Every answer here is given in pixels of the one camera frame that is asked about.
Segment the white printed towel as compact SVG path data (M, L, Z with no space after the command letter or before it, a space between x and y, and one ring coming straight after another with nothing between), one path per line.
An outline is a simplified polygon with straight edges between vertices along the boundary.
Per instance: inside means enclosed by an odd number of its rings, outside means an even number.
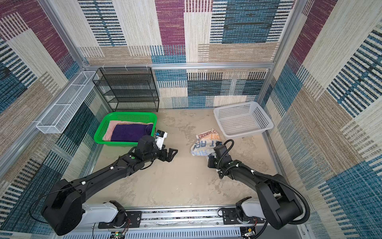
M196 135L196 142L191 147L192 156L209 156L214 153L213 148L216 143L221 141L217 130L211 129Z

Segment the purple towel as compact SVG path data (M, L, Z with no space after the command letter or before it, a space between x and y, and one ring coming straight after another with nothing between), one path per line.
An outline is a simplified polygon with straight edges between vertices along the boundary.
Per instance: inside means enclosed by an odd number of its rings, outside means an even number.
M152 124L118 124L115 126L110 141L138 142L143 136L151 135Z

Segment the pink towel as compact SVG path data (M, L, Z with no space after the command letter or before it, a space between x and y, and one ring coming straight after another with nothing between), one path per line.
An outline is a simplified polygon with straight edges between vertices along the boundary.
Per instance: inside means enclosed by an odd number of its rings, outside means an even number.
M131 121L120 121L120 120L111 120L109 122L109 125L108 125L108 128L106 130L106 133L104 134L104 136L102 138L103 141L111 141L111 136L112 136L112 133L114 131L114 128L118 124L145 124L145 123L142 123L142 122L131 122Z

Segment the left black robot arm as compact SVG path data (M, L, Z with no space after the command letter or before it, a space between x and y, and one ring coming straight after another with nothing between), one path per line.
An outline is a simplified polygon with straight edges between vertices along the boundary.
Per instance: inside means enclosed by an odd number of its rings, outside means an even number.
M80 224L86 213L83 204L94 194L143 169L147 162L171 162L177 153L177 149L159 148L154 137L145 135L111 165L80 179L56 182L46 196L41 215L57 235L63 236Z

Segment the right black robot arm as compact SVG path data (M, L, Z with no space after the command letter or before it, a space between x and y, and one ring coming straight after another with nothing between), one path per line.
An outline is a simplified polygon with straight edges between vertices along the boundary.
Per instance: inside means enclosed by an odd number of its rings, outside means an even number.
M309 205L296 189L285 179L255 171L239 160L233 160L229 148L219 144L209 155L208 167L216 169L222 179L228 177L239 181L257 193L264 219L275 229L287 224L303 224L309 219Z

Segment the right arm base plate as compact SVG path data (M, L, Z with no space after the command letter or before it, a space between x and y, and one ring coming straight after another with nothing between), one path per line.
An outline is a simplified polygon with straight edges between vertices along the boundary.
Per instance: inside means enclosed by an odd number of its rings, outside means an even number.
M222 207L218 209L217 214L223 218L223 223L225 225L265 223L264 219L258 217L248 217L236 208Z

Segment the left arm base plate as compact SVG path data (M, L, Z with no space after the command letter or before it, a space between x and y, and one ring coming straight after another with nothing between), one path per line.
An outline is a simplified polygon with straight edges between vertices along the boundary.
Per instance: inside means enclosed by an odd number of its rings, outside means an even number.
M142 211L119 212L109 223L100 222L98 229L127 229L139 228L141 223Z

